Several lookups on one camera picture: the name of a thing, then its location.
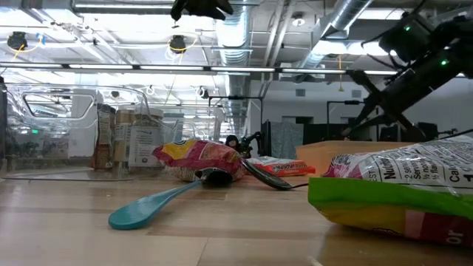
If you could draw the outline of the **green-edged ramen noodle packet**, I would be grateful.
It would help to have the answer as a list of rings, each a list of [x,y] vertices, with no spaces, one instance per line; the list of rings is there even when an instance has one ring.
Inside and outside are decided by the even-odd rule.
[[[338,155],[307,199],[336,224],[473,248],[473,137]]]

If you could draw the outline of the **roast beef ramen noodle packet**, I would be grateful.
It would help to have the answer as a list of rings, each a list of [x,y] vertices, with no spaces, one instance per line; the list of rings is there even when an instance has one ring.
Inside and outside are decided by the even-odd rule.
[[[186,182],[194,181],[194,173],[204,168],[218,168],[241,179],[246,170],[240,154],[233,148],[210,140],[183,140],[157,147],[152,155],[171,176]]]

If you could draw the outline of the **orange plastic tray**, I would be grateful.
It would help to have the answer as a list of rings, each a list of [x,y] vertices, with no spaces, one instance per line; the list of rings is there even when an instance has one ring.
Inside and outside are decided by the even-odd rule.
[[[330,140],[297,146],[296,159],[303,160],[308,166],[314,167],[315,175],[321,176],[330,167],[331,160],[340,154],[368,153],[409,145],[412,143]]]

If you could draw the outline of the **orange ramen noodle packet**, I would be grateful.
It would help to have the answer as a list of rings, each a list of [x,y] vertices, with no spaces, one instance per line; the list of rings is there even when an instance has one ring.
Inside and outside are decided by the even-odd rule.
[[[303,160],[263,156],[248,158],[248,162],[277,177],[304,176],[316,173],[316,169],[308,166]]]

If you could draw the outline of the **black background stand frame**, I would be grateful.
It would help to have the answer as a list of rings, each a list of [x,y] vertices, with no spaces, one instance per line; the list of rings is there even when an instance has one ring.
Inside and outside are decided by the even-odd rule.
[[[211,101],[213,99],[227,99],[227,100],[258,100],[260,102],[260,118],[263,114],[263,98],[262,97],[251,97],[251,96],[242,96],[242,95],[230,95],[230,96],[210,96],[208,98],[208,106],[211,106]],[[263,133],[255,132],[249,137],[243,137],[240,140],[240,145],[244,148],[246,154],[250,154],[251,141],[255,140],[257,143],[257,153],[259,156],[265,156],[265,147],[263,140]]]
[[[329,100],[326,102],[326,140],[331,140],[331,134],[330,134],[330,105],[332,103],[340,103],[344,105],[361,105],[365,104],[364,101],[359,101],[359,100]]]

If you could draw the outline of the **grey background panel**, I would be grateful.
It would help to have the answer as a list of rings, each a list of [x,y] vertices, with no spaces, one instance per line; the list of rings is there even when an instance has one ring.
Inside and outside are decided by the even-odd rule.
[[[281,159],[295,159],[296,147],[303,145],[303,136],[303,124],[271,122],[271,156]]]

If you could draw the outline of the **black ceiling-hung device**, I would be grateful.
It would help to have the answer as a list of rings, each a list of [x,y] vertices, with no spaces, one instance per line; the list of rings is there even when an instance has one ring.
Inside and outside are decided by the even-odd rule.
[[[12,32],[7,39],[7,45],[13,50],[25,50],[27,45],[26,33],[25,32]]]
[[[169,42],[169,49],[175,54],[182,54],[186,50],[185,38],[183,35],[173,35]]]

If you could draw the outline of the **tan-lidded glass jar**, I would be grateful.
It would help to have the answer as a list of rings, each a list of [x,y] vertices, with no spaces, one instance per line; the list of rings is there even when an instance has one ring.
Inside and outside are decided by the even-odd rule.
[[[115,116],[114,161],[126,163],[129,158],[129,144],[135,112],[131,109],[118,110]]]

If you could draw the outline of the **long ceiling light bar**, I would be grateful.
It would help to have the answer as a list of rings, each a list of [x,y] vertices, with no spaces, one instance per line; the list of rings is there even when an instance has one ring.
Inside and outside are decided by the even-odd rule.
[[[296,69],[281,67],[249,67],[249,66],[190,66],[190,65],[139,65],[139,64],[48,64],[48,63],[23,63],[23,62],[0,62],[0,67],[13,69],[60,69],[78,71],[92,70],[96,72],[217,72],[217,73],[282,73],[282,74],[323,74],[323,75],[347,75],[354,69]]]

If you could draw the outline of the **black spoon with teal handle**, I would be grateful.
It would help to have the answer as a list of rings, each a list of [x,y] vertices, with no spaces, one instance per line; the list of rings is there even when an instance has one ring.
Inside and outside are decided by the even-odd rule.
[[[284,181],[282,178],[277,177],[267,172],[266,170],[256,167],[254,164],[248,162],[246,159],[242,159],[242,165],[247,170],[247,172],[253,175],[260,182],[270,186],[271,188],[275,188],[276,190],[289,191],[295,188],[308,186],[307,183],[291,185],[290,183]]]
[[[175,197],[201,185],[224,186],[233,182],[233,177],[218,168],[204,168],[194,173],[195,181],[161,191],[135,200],[109,215],[109,226],[115,230],[128,231],[145,227],[151,219]]]

